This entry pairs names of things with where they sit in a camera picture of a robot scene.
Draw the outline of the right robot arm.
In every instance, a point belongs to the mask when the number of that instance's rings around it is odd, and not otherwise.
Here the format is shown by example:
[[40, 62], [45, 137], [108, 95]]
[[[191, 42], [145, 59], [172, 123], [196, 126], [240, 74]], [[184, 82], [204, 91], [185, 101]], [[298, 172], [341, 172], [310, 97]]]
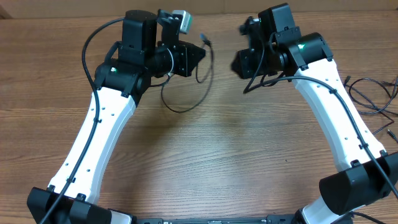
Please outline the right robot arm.
[[248, 80], [244, 92], [293, 83], [312, 109], [333, 154], [336, 174], [319, 182], [320, 196], [267, 223], [351, 223], [359, 208], [396, 194], [397, 154], [389, 154], [351, 101], [333, 53], [317, 32], [302, 35], [283, 3], [249, 17], [239, 28], [249, 47], [231, 68]]

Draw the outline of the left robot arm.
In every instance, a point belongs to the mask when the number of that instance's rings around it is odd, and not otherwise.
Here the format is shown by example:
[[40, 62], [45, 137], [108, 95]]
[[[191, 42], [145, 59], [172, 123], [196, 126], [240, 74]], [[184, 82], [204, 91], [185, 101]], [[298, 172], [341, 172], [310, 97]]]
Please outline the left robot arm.
[[153, 78], [188, 77], [205, 57], [203, 48], [179, 39], [192, 24], [187, 11], [130, 10], [120, 22], [121, 40], [88, 75], [90, 106], [67, 158], [46, 189], [30, 191], [37, 223], [135, 223], [134, 215], [98, 205], [114, 147]]

